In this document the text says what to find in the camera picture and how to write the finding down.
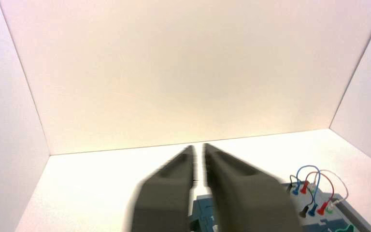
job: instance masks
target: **white table surface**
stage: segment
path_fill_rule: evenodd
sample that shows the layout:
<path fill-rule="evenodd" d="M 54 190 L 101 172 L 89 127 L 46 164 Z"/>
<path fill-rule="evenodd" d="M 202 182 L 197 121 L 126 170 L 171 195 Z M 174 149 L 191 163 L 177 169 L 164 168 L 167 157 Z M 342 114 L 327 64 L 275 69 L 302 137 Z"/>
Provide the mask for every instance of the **white table surface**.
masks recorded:
<path fill-rule="evenodd" d="M 305 164 L 336 172 L 348 202 L 371 224 L 371 158 L 329 129 L 209 142 L 281 182 Z M 51 156 L 17 227 L 18 232 L 129 231 L 139 183 L 187 145 L 197 153 L 193 199 L 206 194 L 203 143 Z M 311 169 L 304 169 L 304 178 Z M 344 188 L 332 179 L 336 192 Z M 321 181 L 320 188 L 330 191 Z"/>

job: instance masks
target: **blue wire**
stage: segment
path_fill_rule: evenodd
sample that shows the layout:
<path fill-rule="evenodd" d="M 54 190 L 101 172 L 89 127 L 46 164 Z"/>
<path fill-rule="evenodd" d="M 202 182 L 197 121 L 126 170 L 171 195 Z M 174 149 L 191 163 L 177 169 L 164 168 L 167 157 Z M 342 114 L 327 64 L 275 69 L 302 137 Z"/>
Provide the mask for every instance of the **blue wire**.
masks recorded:
<path fill-rule="evenodd" d="M 316 168 L 317 170 L 318 170 L 318 182 L 316 183 L 316 189 L 315 189 L 315 192 L 314 192 L 314 204 L 316 204 L 316 192 L 318 191 L 318 187 L 319 187 L 319 181 L 321 180 L 321 171 L 316 167 L 316 166 L 314 166 L 314 165 L 305 165 L 305 166 L 302 166 L 302 167 L 300 167 L 299 169 L 298 169 L 298 171 L 297 171 L 297 176 L 296 176 L 296 178 L 297 178 L 297 180 L 298 180 L 298 182 L 297 182 L 297 184 L 298 184 L 298 186 L 300 186 L 300 180 L 298 179 L 298 174 L 300 173 L 300 170 L 302 169 L 302 168 L 307 168 L 307 167 L 313 167 L 313 168 Z"/>

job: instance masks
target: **circuit board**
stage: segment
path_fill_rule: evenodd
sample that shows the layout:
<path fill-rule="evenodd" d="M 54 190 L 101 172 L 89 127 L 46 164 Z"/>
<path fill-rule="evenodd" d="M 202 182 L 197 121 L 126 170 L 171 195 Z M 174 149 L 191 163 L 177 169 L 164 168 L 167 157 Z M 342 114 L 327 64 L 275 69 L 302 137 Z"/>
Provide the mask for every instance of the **circuit board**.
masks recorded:
<path fill-rule="evenodd" d="M 286 190 L 289 184 L 282 185 L 284 190 Z M 298 195 L 294 195 L 292 191 L 295 187 L 296 183 L 289 194 L 298 212 L 298 219 L 302 225 L 303 232 L 371 232 L 371 225 L 346 201 L 335 205 L 331 213 L 324 212 L 323 215 L 320 215 L 315 211 L 314 216 L 309 215 L 314 205 L 311 204 L 305 217 L 301 217 L 299 215 L 300 212 L 304 206 L 312 201 L 312 197 L 309 192 L 306 194 L 299 192 Z M 318 205 L 317 208 L 320 208 L 323 202 L 329 199 L 331 194 L 324 193 L 318 189 L 315 196 Z M 332 198 L 333 201 L 340 199 L 342 197 L 339 194 L 335 194 Z M 213 211 L 211 195 L 198 196 L 193 202 L 193 213 L 189 216 L 191 229 L 195 232 L 218 232 Z"/>
<path fill-rule="evenodd" d="M 294 195 L 292 191 L 295 187 L 296 183 L 289 194 L 299 213 L 304 209 L 304 206 L 312 201 L 312 197 L 309 191 L 305 194 L 299 192 L 298 195 Z M 329 199 L 331 194 L 317 189 L 315 196 L 318 205 L 317 208 L 320 208 Z M 335 194 L 332 201 L 340 199 L 342 197 L 339 194 Z M 306 214 L 302 214 L 305 217 L 298 216 L 304 232 L 371 232 L 371 225 L 346 201 L 335 205 L 330 213 L 324 210 L 322 215 L 314 212 L 314 216 L 311 216 L 309 212 L 313 205 L 311 204 L 309 206 L 309 211 Z"/>

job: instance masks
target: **red wire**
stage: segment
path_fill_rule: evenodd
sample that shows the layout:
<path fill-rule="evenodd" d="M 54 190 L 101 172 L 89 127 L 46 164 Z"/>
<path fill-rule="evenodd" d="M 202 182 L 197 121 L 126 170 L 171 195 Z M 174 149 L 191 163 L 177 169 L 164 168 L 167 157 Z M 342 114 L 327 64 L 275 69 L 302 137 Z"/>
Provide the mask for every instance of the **red wire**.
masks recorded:
<path fill-rule="evenodd" d="M 306 176 L 305 181 L 308 180 L 309 175 L 312 174 L 312 173 L 318 173 L 318 172 L 310 172 L 310 173 L 308 173 L 308 175 Z M 329 202 L 329 201 L 332 200 L 333 194 L 335 194 L 335 189 L 333 188 L 333 184 L 332 184 L 331 180 L 329 180 L 329 178 L 325 174 L 321 173 L 321 175 L 323 175 L 329 181 L 330 185 L 332 186 L 332 195 L 329 197 L 329 200 L 328 200 L 328 202 Z"/>

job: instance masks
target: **red connector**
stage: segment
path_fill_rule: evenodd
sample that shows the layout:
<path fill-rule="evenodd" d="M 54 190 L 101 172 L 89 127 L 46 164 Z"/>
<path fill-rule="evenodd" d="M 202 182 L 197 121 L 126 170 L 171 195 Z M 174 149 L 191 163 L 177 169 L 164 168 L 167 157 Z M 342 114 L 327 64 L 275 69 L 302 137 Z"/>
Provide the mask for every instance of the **red connector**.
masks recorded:
<path fill-rule="evenodd" d="M 309 181 L 306 180 L 301 189 L 301 193 L 306 194 L 306 187 L 308 186 L 308 184 L 309 184 Z"/>
<path fill-rule="evenodd" d="M 324 202 L 322 206 L 316 211 L 319 215 L 323 215 L 325 212 L 325 208 L 328 205 L 328 202 Z"/>

